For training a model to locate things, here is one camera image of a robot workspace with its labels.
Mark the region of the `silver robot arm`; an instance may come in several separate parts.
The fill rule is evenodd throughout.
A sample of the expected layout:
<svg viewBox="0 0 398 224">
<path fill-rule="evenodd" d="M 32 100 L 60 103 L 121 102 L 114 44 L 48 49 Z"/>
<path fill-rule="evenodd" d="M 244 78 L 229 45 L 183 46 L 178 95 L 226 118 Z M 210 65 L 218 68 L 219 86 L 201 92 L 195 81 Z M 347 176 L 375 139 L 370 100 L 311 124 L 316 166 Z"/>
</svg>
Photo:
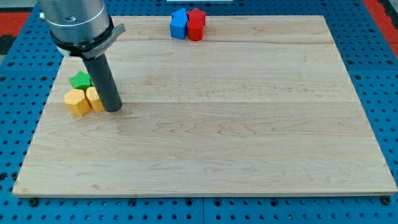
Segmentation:
<svg viewBox="0 0 398 224">
<path fill-rule="evenodd" d="M 115 26 L 103 0 L 38 0 L 40 18 L 58 50 L 67 57 L 97 58 L 126 31 Z"/>
</svg>

